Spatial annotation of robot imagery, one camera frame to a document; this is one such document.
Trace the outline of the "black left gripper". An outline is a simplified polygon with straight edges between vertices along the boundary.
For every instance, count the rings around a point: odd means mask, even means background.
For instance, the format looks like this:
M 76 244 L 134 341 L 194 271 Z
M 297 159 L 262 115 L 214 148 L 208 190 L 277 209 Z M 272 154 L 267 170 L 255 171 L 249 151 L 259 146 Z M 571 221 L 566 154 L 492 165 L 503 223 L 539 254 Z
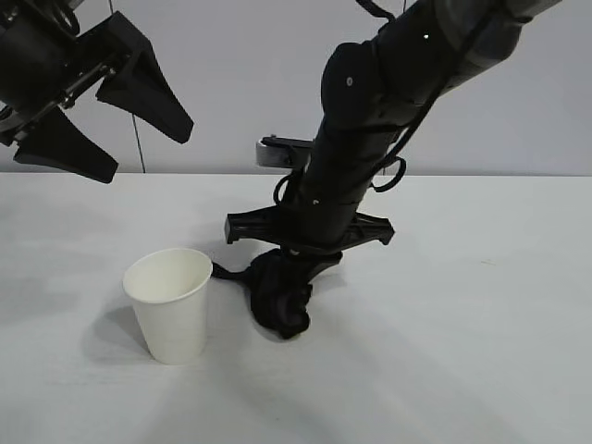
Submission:
M 18 140 L 15 162 L 111 183 L 118 162 L 55 109 L 72 107 L 99 81 L 100 102 L 175 142 L 190 139 L 193 120 L 168 85 L 152 43 L 126 16 L 115 11 L 82 31 L 74 11 L 1 13 L 1 143 Z

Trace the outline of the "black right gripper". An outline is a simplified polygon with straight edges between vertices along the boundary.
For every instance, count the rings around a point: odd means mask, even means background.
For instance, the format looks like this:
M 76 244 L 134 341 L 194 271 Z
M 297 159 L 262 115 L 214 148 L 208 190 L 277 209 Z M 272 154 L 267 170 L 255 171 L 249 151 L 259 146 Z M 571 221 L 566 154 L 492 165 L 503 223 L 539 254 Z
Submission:
M 358 207 L 400 134 L 398 128 L 346 131 L 324 124 L 312 141 L 262 138 L 258 165 L 290 173 L 277 183 L 273 205 L 227 216 L 227 243 L 252 239 L 298 253 L 332 253 L 308 259 L 308 282 L 338 265 L 345 250 L 370 241 L 389 244 L 395 234 L 390 222 Z

